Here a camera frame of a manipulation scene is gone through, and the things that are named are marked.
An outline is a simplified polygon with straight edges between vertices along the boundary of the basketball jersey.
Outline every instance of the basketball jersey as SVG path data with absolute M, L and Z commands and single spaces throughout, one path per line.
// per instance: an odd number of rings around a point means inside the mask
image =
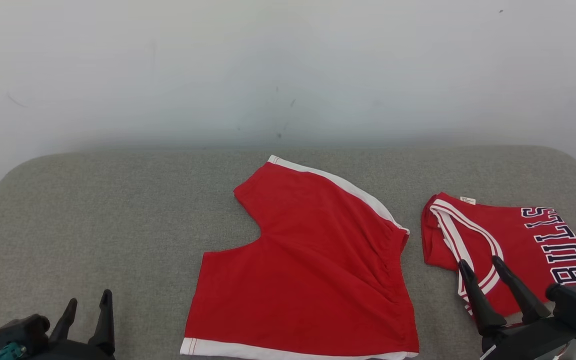
M 418 354 L 400 266 L 409 231 L 379 200 L 343 178 L 274 155 L 234 194 L 261 235 L 240 248 L 204 253 L 181 354 L 254 360 Z
M 501 315 L 519 312 L 508 287 L 492 264 L 496 255 L 546 303 L 553 283 L 576 283 L 576 236 L 551 207 L 503 207 L 472 203 L 439 193 L 422 214 L 423 259 L 459 274 L 457 293 L 468 296 L 457 262 L 466 260 L 493 309 Z

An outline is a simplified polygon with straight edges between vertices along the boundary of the clothing tag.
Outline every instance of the clothing tag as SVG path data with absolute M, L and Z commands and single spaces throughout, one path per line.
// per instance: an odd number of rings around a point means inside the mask
M 469 203 L 472 205 L 477 204 L 477 200 L 475 200 L 474 198 L 466 197 L 466 196 L 459 196 L 459 200 L 461 200 L 464 203 Z

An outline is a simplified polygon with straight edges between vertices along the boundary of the teal connector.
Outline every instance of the teal connector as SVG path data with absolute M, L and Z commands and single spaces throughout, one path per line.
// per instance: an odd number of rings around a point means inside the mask
M 17 360 L 26 353 L 26 347 L 19 346 L 16 342 L 10 342 L 0 350 L 0 360 Z

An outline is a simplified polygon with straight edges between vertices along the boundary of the robotic arm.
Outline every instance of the robotic arm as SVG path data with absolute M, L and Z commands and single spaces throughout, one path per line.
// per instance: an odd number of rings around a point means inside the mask
M 14 319 L 0 327 L 0 360 L 115 360 L 113 293 L 106 289 L 99 302 L 99 319 L 94 335 L 86 344 L 68 340 L 68 330 L 75 321 L 77 299 L 73 298 L 57 321 L 50 337 L 50 321 L 34 314 Z
M 558 359 L 569 342 L 576 339 L 576 284 L 552 284 L 546 297 L 555 302 L 553 316 L 537 296 L 519 280 L 501 258 L 493 256 L 493 265 L 501 280 L 509 287 L 521 309 L 521 323 L 506 325 L 495 312 L 478 286 L 473 269 L 460 260 L 459 271 L 464 280 L 477 330 L 482 336 L 480 360 L 534 360 L 545 354 Z

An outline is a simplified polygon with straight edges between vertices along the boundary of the white trim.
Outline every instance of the white trim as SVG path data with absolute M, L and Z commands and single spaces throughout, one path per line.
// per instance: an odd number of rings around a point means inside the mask
M 395 226 L 397 226 L 397 228 L 400 228 L 401 230 L 405 230 L 406 234 L 410 234 L 410 230 L 401 226 L 400 224 L 397 223 L 397 221 L 395 221 L 395 219 L 393 218 L 393 215 L 391 215 L 391 212 L 388 211 L 388 209 L 384 206 L 383 203 L 381 203 L 379 200 L 377 200 L 377 198 L 375 198 L 371 194 L 363 191 L 362 189 L 359 189 L 359 187 L 353 185 L 348 180 L 345 180 L 345 178 L 341 178 L 337 175 L 333 175 L 332 173 L 318 170 L 316 168 L 310 168 L 308 166 L 302 166 L 300 164 L 295 164 L 294 162 L 284 160 L 281 157 L 278 157 L 275 155 L 270 155 L 268 162 L 275 164 L 275 165 L 278 165 L 278 166 L 286 167 L 288 169 L 292 169 L 294 171 L 299 171 L 301 173 L 313 173 L 313 174 L 317 174 L 319 176 L 322 176 L 324 178 L 327 178 L 328 180 L 333 182 L 336 186 L 343 189 L 343 191 L 359 198 L 359 200 L 366 203 L 381 218 L 386 219 L 387 221 L 390 221 L 391 223 L 395 224 Z
M 464 240 L 462 239 L 462 235 L 457 231 L 455 227 L 455 223 L 450 215 L 446 214 L 443 211 L 435 210 L 430 208 L 430 211 L 434 214 L 438 221 L 441 223 L 441 232 L 443 233 L 443 242 L 446 243 L 450 251 L 452 251 L 452 255 L 454 259 L 459 262 L 459 260 L 466 260 L 472 271 L 475 271 L 475 265 L 473 264 L 473 259 L 471 259 L 470 253 L 468 253 L 468 249 L 466 249 L 466 244 L 464 244 Z M 466 303 L 470 303 L 468 300 L 468 295 L 465 294 L 466 286 L 464 285 L 464 280 L 462 279 L 462 273 L 459 272 L 458 283 L 457 283 L 457 294 L 459 294 Z
M 459 223 L 464 225 L 466 228 L 469 228 L 470 230 L 477 231 L 478 233 L 482 234 L 484 239 L 486 239 L 487 243 L 490 246 L 491 256 L 497 255 L 499 258 L 501 258 L 501 260 L 504 259 L 503 251 L 501 250 L 501 246 L 499 246 L 499 243 L 497 242 L 497 240 L 488 231 L 486 231 L 484 228 L 482 228 L 481 226 L 477 225 L 476 223 L 474 223 L 473 221 L 468 219 L 466 217 L 466 215 L 462 214 L 461 211 L 457 210 L 457 208 L 455 208 L 450 203 L 448 203 L 444 200 L 437 199 L 432 203 L 432 205 L 430 205 L 430 211 L 435 215 L 435 217 L 437 217 L 437 219 L 440 218 L 438 213 L 446 213 L 450 217 L 456 219 Z M 446 231 L 450 232 L 450 230 L 451 230 L 451 227 L 448 226 L 448 224 L 441 226 L 441 231 L 443 231 L 444 234 L 446 234 Z M 455 228 L 454 224 L 452 224 L 452 231 L 454 233 L 452 233 L 452 232 L 450 233 L 451 237 L 455 240 L 461 241 L 461 245 L 463 246 L 464 249 L 466 249 L 466 246 L 464 245 L 464 242 L 462 241 L 462 237 L 459 234 L 459 232 L 457 231 L 457 228 Z M 455 255 L 455 257 L 458 257 L 459 253 L 454 253 L 454 251 L 453 251 L 453 255 Z M 458 271 L 457 273 L 459 274 L 459 289 L 457 290 L 457 294 L 459 296 L 461 296 L 462 298 L 466 298 L 467 297 L 466 287 L 464 286 L 464 280 L 462 279 L 462 273 L 460 271 Z M 483 280 L 479 281 L 478 286 L 480 287 L 483 294 L 487 294 L 490 290 L 493 289 L 493 287 L 495 287 L 495 285 L 498 282 L 499 282 L 499 274 L 497 273 L 495 267 L 491 264 L 490 271 L 488 272 L 486 277 L 483 278 Z
M 487 349 L 487 351 L 485 353 L 483 353 L 481 355 L 481 357 L 479 358 L 479 360 L 484 360 L 488 357 L 488 355 L 490 355 L 490 353 L 492 353 L 493 350 L 495 350 L 497 348 L 496 345 L 490 346 L 489 349 Z
M 184 337 L 181 344 L 181 355 L 202 355 L 202 356 L 228 356 L 232 358 L 252 359 L 252 360 L 403 360 L 404 358 L 414 358 L 419 355 L 416 352 L 397 351 L 380 353 L 376 355 L 361 356 L 330 356 L 314 355 L 311 353 L 299 353 L 292 351 L 276 350 L 274 348 L 263 348 L 236 342 L 221 342 L 194 337 Z

